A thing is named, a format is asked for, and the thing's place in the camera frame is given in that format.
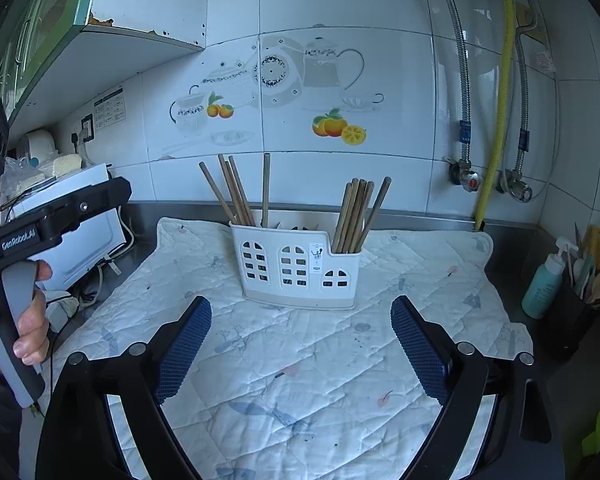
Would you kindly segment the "white power strip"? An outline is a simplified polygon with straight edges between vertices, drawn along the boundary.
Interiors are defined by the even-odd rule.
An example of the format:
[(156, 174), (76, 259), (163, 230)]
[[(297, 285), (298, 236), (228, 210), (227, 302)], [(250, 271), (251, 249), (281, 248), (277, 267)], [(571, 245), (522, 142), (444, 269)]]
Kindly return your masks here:
[(50, 323), (50, 329), (59, 333), (66, 326), (70, 318), (79, 310), (79, 300), (73, 296), (63, 296), (50, 299), (46, 304), (45, 317)]

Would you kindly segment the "white microwave oven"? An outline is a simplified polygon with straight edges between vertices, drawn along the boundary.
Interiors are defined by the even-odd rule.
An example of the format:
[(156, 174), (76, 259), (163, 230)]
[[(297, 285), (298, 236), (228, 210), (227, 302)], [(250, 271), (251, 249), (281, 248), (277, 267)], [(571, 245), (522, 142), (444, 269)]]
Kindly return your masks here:
[[(13, 159), (9, 159), (1, 177), (1, 205), (5, 206), (1, 219), (8, 212), (8, 218), (15, 219), (79, 188), (109, 180), (104, 164), (79, 169), (46, 183), (40, 180), (41, 173), (38, 170), (17, 169), (17, 166)], [(67, 290), (124, 243), (125, 236), (117, 209), (110, 209), (82, 222), (79, 229), (62, 237), (59, 246), (34, 256), (35, 259), (45, 260), (53, 270), (53, 276), (41, 287), (46, 290)]]

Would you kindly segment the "black utensil cup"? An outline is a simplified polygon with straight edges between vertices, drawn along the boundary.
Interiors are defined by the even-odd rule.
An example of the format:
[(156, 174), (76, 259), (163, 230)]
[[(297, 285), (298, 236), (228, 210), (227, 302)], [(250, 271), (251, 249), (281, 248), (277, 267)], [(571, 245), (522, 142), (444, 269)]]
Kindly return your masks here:
[(569, 361), (598, 321), (600, 300), (587, 304), (570, 285), (563, 282), (536, 323), (533, 335), (535, 356), (540, 361), (554, 364)]

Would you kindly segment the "teal soap bottle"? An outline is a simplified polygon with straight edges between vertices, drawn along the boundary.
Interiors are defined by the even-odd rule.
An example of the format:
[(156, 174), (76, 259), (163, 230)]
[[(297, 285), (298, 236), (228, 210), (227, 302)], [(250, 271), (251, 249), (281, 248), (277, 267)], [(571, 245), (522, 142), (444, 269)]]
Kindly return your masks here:
[(545, 261), (536, 269), (534, 277), (521, 301), (522, 310), (530, 318), (542, 318), (555, 299), (562, 276), (566, 269), (572, 276), (571, 253), (577, 250), (577, 245), (563, 236), (555, 240), (557, 252), (549, 254)]

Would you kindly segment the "instruction label sticker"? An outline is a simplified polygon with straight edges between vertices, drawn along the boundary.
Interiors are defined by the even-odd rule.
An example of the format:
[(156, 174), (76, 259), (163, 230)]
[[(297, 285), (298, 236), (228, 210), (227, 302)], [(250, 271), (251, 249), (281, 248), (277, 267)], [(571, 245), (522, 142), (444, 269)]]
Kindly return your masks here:
[(101, 96), (93, 102), (93, 119), (96, 131), (123, 122), (125, 118), (125, 95), (122, 87)]

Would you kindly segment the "white quilted mat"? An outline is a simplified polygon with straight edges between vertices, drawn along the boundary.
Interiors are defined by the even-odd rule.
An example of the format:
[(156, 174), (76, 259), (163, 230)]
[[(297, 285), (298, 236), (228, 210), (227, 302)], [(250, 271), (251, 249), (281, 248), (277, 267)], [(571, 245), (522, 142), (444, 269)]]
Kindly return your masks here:
[(155, 251), (44, 364), (55, 385), (71, 353), (117, 356), (176, 320), (196, 296), (210, 332), (163, 411), (206, 479), (395, 479), (439, 413), (390, 324), (407, 296), (427, 321), (486, 356), (533, 348), (486, 277), (493, 243), (471, 232), (375, 231), (355, 303), (300, 310), (247, 300), (233, 237), (214, 222), (164, 218)]

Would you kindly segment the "chrome water valve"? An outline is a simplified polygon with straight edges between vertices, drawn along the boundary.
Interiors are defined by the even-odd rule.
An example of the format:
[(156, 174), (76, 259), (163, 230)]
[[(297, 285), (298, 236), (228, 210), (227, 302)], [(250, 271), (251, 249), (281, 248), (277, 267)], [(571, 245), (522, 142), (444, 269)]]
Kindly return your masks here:
[(532, 188), (522, 180), (521, 173), (515, 170), (505, 169), (501, 172), (495, 188), (499, 193), (508, 194), (519, 203), (529, 203), (533, 197)]

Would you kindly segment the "red-knob water valve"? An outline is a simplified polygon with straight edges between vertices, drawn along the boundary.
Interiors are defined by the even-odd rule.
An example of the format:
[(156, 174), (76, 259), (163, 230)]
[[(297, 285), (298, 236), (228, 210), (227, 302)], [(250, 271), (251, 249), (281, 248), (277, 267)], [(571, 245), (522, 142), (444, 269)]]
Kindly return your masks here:
[(449, 166), (449, 179), (452, 184), (459, 185), (468, 193), (477, 192), (481, 183), (478, 172), (472, 168), (469, 160), (461, 159)]

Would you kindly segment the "white plastic utensil holder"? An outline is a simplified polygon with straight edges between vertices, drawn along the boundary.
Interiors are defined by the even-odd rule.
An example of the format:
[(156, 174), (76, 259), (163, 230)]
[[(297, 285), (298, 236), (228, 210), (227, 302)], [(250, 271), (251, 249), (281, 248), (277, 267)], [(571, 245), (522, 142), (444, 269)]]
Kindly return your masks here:
[(350, 309), (358, 254), (334, 254), (324, 231), (231, 226), (242, 294), (251, 301), (313, 310)]

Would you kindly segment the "wall socket with plug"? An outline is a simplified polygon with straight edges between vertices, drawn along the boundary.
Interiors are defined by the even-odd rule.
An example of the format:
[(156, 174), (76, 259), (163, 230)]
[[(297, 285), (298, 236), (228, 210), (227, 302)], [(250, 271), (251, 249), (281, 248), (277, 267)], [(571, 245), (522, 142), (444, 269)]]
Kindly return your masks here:
[(94, 140), (95, 137), (95, 127), (94, 127), (94, 117), (92, 114), (88, 114), (81, 119), (80, 122), (80, 131), (74, 132), (71, 135), (71, 142), (74, 147), (74, 151), (77, 152), (80, 146), (87, 144)]

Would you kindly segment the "green wall cabinet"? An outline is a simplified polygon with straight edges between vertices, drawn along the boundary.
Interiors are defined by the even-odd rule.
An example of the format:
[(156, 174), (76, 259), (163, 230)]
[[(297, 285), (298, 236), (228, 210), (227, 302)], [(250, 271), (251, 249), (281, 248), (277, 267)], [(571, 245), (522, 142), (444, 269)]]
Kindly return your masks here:
[(0, 30), (12, 136), (49, 126), (119, 82), (204, 50), (208, 0), (16, 0)]

